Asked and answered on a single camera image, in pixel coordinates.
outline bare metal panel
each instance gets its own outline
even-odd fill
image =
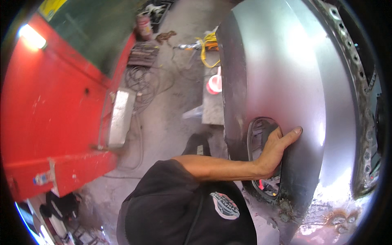
[[[226,142],[248,160],[247,131],[259,116],[284,134],[303,127],[282,159],[279,193],[250,182],[258,214],[283,244],[344,244],[372,193],[364,169],[372,139],[366,77],[338,10],[317,0],[246,0],[217,30]]]
[[[136,92],[119,88],[113,106],[108,147],[122,147],[131,125]]]

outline fluorescent light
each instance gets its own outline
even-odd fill
[[[52,239],[50,238],[48,232],[46,231],[45,227],[43,225],[41,225],[41,232],[44,235],[44,239],[45,241],[49,244],[49,245],[54,245]]]
[[[19,30],[19,35],[26,38],[32,46],[39,49],[43,48],[46,44],[46,40],[28,24],[25,24]]]

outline black shirt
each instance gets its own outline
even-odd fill
[[[200,184],[178,161],[158,161],[122,203],[117,242],[182,245],[187,236],[188,245],[257,244],[252,218],[234,182]]]

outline red paint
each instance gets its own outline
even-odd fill
[[[49,160],[54,161],[61,196],[115,168],[115,155],[94,151],[89,144],[107,141],[109,124],[101,125],[101,117],[110,115],[113,105],[106,96],[117,91],[135,42],[132,34],[109,79],[38,14],[29,25],[47,40],[47,47],[32,49],[24,37],[18,40],[0,105],[1,154],[16,201],[53,187],[51,182],[33,185],[37,174],[50,169]]]

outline concrete floor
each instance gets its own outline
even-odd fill
[[[227,15],[236,1],[229,0],[178,0],[169,11],[160,32],[175,31],[176,36],[170,38],[172,45],[195,42],[195,37],[203,37],[203,33],[214,29]],[[81,220],[85,225],[104,229],[110,244],[116,245],[116,223],[122,201],[134,190],[139,179],[158,160],[166,160],[180,155],[192,133],[208,130],[213,133],[210,139],[213,156],[227,158],[223,141],[223,127],[210,128],[201,124],[201,119],[183,120],[182,113],[193,109],[202,102],[203,75],[205,67],[197,59],[189,70],[184,67],[188,63],[191,51],[176,51],[175,60],[182,71],[180,75],[171,61],[172,49],[164,44],[161,46],[155,66],[170,71],[159,71],[160,88],[168,87],[174,80],[175,85],[161,93],[151,102],[140,115],[143,134],[144,158],[135,170],[140,159],[139,132],[135,121],[131,123],[128,133],[129,148],[119,158],[117,170],[108,173],[111,176],[128,176],[129,179],[109,179],[100,177],[86,184],[80,191],[84,196],[81,206]],[[272,229],[261,217],[251,211],[258,230]],[[279,244],[276,233],[272,243]]]

